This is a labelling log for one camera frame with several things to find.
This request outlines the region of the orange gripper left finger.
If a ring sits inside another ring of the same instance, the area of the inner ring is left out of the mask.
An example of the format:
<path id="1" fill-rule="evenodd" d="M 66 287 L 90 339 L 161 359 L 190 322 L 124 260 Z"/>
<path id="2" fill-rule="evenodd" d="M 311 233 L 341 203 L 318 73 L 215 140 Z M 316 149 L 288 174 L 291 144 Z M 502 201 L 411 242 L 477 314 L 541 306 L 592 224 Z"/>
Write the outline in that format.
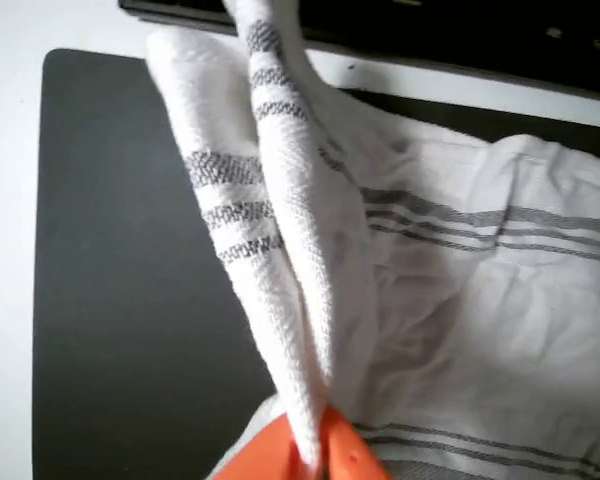
<path id="1" fill-rule="evenodd" d="M 213 478 L 308 479 L 309 470 L 300 458 L 287 416 L 279 416 L 259 432 Z"/>

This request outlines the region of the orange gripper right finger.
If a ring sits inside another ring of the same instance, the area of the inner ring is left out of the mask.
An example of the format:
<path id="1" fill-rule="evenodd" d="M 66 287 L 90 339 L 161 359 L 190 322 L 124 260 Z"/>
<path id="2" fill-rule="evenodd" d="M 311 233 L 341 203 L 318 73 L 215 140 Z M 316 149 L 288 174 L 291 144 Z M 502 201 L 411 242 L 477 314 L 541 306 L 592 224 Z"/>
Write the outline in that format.
<path id="1" fill-rule="evenodd" d="M 323 465 L 333 480 L 389 480 L 390 475 L 349 421 L 333 407 L 320 425 Z"/>

